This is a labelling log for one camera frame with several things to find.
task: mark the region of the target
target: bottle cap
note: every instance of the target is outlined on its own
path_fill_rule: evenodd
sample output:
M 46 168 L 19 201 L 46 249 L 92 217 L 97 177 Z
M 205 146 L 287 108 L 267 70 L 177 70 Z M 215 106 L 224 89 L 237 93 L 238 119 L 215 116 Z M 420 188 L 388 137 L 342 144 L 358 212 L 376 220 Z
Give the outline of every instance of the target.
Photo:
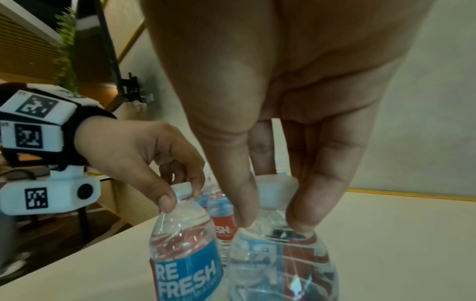
M 192 197 L 193 190 L 192 190 L 192 184 L 190 184 L 190 182 L 175 184 L 175 185 L 172 185 L 171 188 L 175 193 L 175 197 L 177 198 L 177 201 L 185 200 Z
M 286 209 L 299 188 L 296 178 L 285 175 L 256 176 L 259 207 L 261 209 Z

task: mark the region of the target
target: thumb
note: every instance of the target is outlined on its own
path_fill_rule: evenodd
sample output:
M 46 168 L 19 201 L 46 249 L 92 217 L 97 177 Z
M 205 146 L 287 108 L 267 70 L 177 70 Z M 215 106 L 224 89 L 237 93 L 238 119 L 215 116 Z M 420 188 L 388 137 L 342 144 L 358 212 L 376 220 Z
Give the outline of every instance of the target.
M 157 204 L 161 211 L 170 213 L 177 204 L 175 193 L 170 185 L 156 174 L 144 161 L 131 160 L 123 166 L 126 172 L 115 177 L 141 192 Z
M 235 208 L 237 226 L 248 227 L 256 219 L 259 208 L 258 190 L 249 165 L 248 134 L 224 139 L 217 139 L 218 135 L 195 135 L 220 188 Z

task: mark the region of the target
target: green plant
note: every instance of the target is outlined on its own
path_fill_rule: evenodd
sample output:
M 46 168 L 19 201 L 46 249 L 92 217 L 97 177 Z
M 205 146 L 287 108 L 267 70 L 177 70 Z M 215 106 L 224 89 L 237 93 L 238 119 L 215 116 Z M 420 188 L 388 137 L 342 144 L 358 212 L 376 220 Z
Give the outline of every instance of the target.
M 69 91 L 78 93 L 79 82 L 73 67 L 74 41 L 76 37 L 76 12 L 68 8 L 63 14 L 56 15 L 58 20 L 57 32 L 61 38 L 61 44 L 57 45 L 59 57 L 56 64 L 59 73 L 56 75 L 57 85 Z

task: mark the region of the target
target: hand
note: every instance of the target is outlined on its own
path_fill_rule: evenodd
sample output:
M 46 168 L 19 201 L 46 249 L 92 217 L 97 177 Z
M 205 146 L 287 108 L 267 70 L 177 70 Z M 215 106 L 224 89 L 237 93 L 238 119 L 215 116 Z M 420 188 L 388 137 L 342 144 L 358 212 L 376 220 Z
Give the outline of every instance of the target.
M 170 184 L 190 181 L 197 197 L 205 183 L 202 157 L 165 122 L 90 117 L 76 131 L 74 145 L 93 168 L 132 185 L 167 213 L 177 203 Z M 149 167 L 152 161 L 162 178 Z
M 240 226 L 256 218 L 250 173 L 275 173 L 280 118 L 306 232 L 354 176 L 377 108 L 432 0 L 143 0 L 155 48 Z

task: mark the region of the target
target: white table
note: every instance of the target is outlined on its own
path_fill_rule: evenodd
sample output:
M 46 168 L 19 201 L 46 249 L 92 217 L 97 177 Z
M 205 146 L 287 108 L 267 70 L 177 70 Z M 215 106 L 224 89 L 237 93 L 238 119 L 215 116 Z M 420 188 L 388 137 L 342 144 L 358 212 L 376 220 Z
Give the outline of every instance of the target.
M 0 287 L 0 300 L 154 301 L 154 222 Z M 476 300 L 476 203 L 347 193 L 318 233 L 342 301 Z

